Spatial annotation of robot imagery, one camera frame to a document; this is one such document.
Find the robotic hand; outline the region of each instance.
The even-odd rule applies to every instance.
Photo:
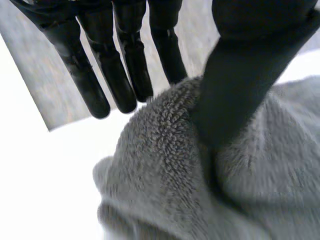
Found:
[[[55,46],[91,114],[109,103],[80,42],[78,18],[119,110],[153,95],[140,38],[146,0],[10,0]],[[200,139],[218,149],[242,128],[299,49],[320,26],[318,0],[213,0],[221,38],[208,58],[192,114]],[[171,84],[187,76],[174,27],[182,0],[148,0],[150,28]],[[125,66],[113,42],[115,26]]]
[[[55,46],[90,113],[102,119],[110,105],[80,42],[83,27],[94,57],[122,113],[153,96],[140,38],[146,0],[10,0]],[[182,0],[148,0],[152,39],[170,84],[187,77],[174,27]],[[113,40],[113,26],[130,82]]]

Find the white table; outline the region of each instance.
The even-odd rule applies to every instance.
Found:
[[[320,50],[296,57],[278,83],[308,75],[320,75]],[[92,168],[114,153],[131,115],[48,132],[2,38],[0,109],[0,239],[111,239],[97,221]]]

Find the black robotic finger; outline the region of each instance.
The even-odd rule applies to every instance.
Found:
[[[177,84],[188,76],[174,30],[182,0],[148,0],[148,3],[151,36],[165,76],[170,84]]]
[[[105,1],[98,11],[80,14],[78,19],[118,109],[122,113],[134,111],[137,107],[136,96],[113,40],[111,1]]]
[[[245,127],[268,90],[320,27],[320,12],[304,22],[251,41],[221,38],[208,58],[193,121],[216,152]]]
[[[140,29],[146,12],[146,0],[113,2],[116,33],[136,98],[145,102],[153,96]]]
[[[95,118],[105,118],[110,105],[80,42],[80,26],[76,18],[41,30],[60,55],[90,113]]]
[[[75,19],[81,11],[78,1],[10,1],[55,46],[90,113],[98,119],[108,116],[110,105],[80,42],[80,26]],[[96,8],[90,4],[85,10]]]

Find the terry cloth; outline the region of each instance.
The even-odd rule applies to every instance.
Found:
[[[320,239],[320,78],[274,85],[215,157],[190,118],[200,82],[149,102],[94,167],[101,225],[115,240]],[[212,194],[201,158],[235,205]]]

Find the gray fabric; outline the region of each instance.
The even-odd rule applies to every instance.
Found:
[[[246,214],[205,185],[200,157],[208,152],[189,115],[200,81],[185,80],[148,103],[114,156],[94,167],[102,226],[128,240],[320,239],[320,79],[274,86],[212,159],[222,190]]]

